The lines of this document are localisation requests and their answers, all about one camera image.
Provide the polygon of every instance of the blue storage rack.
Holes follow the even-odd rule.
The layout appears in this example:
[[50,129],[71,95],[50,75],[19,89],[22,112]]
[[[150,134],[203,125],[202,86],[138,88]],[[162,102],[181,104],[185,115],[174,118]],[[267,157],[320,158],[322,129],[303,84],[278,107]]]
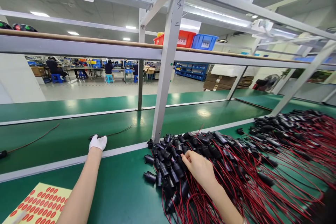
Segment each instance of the blue storage rack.
[[184,77],[205,81],[208,64],[197,62],[176,62],[175,73]]

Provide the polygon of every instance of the paper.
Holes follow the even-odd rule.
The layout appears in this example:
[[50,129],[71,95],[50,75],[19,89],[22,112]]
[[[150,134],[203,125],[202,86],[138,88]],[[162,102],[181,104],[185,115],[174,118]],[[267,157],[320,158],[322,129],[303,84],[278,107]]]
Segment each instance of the paper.
[[19,223],[55,224],[72,190],[38,183],[2,224],[12,224],[23,211]]

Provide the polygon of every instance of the blue storage bin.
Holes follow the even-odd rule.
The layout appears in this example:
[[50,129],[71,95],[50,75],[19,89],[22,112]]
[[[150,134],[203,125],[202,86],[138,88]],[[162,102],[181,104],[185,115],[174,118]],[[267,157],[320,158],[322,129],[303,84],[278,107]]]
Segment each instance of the blue storage bin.
[[191,48],[212,51],[218,38],[208,34],[197,34],[192,41]]

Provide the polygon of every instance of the cable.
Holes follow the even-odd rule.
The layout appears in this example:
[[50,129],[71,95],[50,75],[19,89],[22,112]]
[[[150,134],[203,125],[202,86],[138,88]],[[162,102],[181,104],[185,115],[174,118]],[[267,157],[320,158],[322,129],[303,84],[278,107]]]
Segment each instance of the cable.
[[23,147],[26,147],[26,146],[28,146],[28,145],[30,145],[30,144],[32,144],[32,143],[34,143],[34,142],[36,142],[37,140],[40,140],[42,137],[44,137],[45,135],[47,135],[47,134],[48,134],[50,131],[52,131],[52,130],[56,129],[58,126],[59,126],[59,124],[57,124],[57,125],[56,125],[56,127],[52,128],[52,129],[50,129],[50,130],[48,130],[48,131],[47,131],[47,133],[45,133],[43,136],[41,136],[41,137],[37,138],[36,140],[34,140],[34,141],[32,141],[32,142],[30,142],[30,143],[28,143],[28,144],[26,144],[26,145],[23,145],[23,146],[21,146],[21,147],[19,147],[19,148],[16,148],[16,149],[10,150],[10,151],[8,151],[7,153],[10,153],[10,152],[16,151],[16,150],[18,150],[18,149],[21,149],[21,148],[23,148]]

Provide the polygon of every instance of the gloved hand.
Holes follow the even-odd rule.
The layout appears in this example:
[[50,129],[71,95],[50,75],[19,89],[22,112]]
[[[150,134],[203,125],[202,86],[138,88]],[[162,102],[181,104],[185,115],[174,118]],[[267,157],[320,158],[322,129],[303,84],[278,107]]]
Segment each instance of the gloved hand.
[[98,138],[98,135],[94,135],[91,139],[89,150],[91,147],[97,147],[103,151],[106,147],[106,143],[107,143],[107,136]]

